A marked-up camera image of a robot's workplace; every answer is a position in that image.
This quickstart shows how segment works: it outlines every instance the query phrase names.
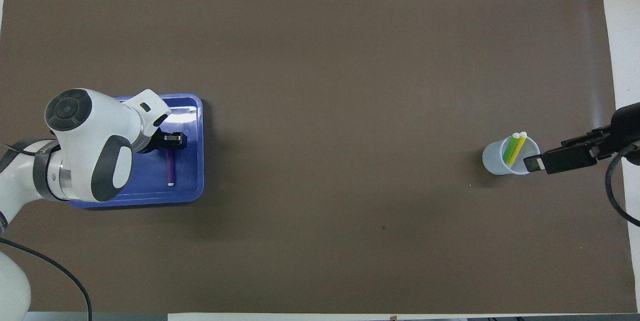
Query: purple marker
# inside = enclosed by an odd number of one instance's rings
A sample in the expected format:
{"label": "purple marker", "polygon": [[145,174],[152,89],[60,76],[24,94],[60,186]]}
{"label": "purple marker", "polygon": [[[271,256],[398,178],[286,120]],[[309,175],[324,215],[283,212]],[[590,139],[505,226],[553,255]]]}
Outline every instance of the purple marker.
{"label": "purple marker", "polygon": [[174,186],[176,184],[176,162],[174,161],[174,149],[166,150],[166,185]]}

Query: translucent plastic cup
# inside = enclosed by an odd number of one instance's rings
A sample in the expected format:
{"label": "translucent plastic cup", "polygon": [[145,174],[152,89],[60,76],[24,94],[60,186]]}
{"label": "translucent plastic cup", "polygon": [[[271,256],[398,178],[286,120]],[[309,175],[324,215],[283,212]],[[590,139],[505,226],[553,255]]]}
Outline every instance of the translucent plastic cup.
{"label": "translucent plastic cup", "polygon": [[507,148],[507,145],[509,145],[510,138],[511,137],[509,136],[505,139],[501,139],[500,141],[490,143],[489,146],[484,148],[484,151],[482,152],[482,163],[490,173],[494,175],[526,175],[529,171],[527,171],[522,160],[527,157],[540,154],[538,144],[531,139],[531,137],[526,137],[526,140],[522,144],[522,148],[518,153],[518,157],[516,157],[516,161],[511,167],[507,166],[503,160],[503,153],[505,153],[505,149]]}

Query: cable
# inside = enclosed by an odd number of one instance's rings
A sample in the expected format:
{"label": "cable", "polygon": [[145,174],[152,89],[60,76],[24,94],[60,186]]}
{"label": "cable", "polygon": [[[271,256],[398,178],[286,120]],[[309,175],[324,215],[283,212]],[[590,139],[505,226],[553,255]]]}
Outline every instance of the cable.
{"label": "cable", "polygon": [[7,145],[6,143],[0,143],[0,146],[4,146],[5,148],[8,148],[9,150],[11,150],[14,153],[23,154],[23,155],[27,155],[27,156],[35,156],[36,155],[36,152],[18,150],[18,148],[15,148],[14,146],[11,146],[11,145]]}
{"label": "cable", "polygon": [[87,290],[82,285],[82,283],[80,283],[80,280],[78,280],[76,278],[76,276],[74,276],[73,273],[68,271],[66,268],[64,268],[64,266],[62,266],[58,262],[55,262],[50,257],[47,257],[46,255],[43,255],[42,253],[39,253],[36,250],[32,250],[27,246],[22,246],[19,243],[16,243],[16,242],[13,242],[13,241],[9,241],[8,239],[2,238],[2,237],[0,237],[0,244],[5,244],[7,246],[11,246],[14,249],[18,249],[20,251],[24,251],[25,253],[34,255],[35,257],[39,257],[42,260],[45,260],[46,262],[48,262],[51,265],[53,265],[58,270],[62,271],[62,273],[65,274],[66,277],[70,278],[71,281],[73,281],[73,283],[75,283],[75,286],[77,286],[78,289],[80,289],[80,292],[82,292],[82,296],[84,296],[84,300],[86,301],[87,320],[92,321],[92,319],[94,318],[94,312],[92,311],[92,308],[91,308],[91,300],[89,299],[89,294],[87,293]]}
{"label": "cable", "polygon": [[620,216],[624,217],[624,220],[627,220],[629,221],[629,223],[640,227],[640,220],[634,218],[624,209],[622,209],[622,207],[620,207],[620,204],[618,204],[618,201],[613,195],[613,189],[611,188],[611,176],[613,176],[613,171],[616,169],[616,166],[618,166],[620,160],[622,160],[622,157],[625,157],[626,155],[635,152],[636,150],[638,150],[638,145],[636,145],[636,143],[632,143],[629,146],[622,148],[622,150],[620,150],[620,152],[618,152],[617,155],[613,157],[611,163],[608,164],[608,168],[606,168],[606,173],[604,175],[604,187],[606,189],[606,196],[608,196],[608,201],[611,203],[611,206],[613,206],[613,209],[615,209],[615,211],[617,211]]}

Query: blue tray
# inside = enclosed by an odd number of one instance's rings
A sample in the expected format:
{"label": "blue tray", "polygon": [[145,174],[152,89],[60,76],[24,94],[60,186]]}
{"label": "blue tray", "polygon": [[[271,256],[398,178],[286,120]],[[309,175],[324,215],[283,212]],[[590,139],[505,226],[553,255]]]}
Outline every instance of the blue tray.
{"label": "blue tray", "polygon": [[[204,143],[202,100],[193,93],[159,95],[171,109],[160,128],[183,132],[187,147],[174,150],[175,185],[167,186],[167,156],[163,149],[134,154],[128,182],[117,196],[106,202],[69,201],[74,207],[126,207],[165,203],[189,203],[204,190]],[[131,98],[116,97],[119,102]]]}

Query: brown table surface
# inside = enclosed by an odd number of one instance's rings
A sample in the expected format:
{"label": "brown table surface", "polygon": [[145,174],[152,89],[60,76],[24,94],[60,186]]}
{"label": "brown table surface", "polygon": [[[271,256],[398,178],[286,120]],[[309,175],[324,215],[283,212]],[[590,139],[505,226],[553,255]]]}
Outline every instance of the brown table surface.
{"label": "brown table surface", "polygon": [[[601,0],[5,0],[2,142],[57,93],[190,92],[205,189],[182,205],[28,204],[4,235],[101,312],[636,312],[606,164],[494,176],[615,109]],[[622,197],[622,178],[617,193]],[[42,261],[32,310],[84,308]]]}

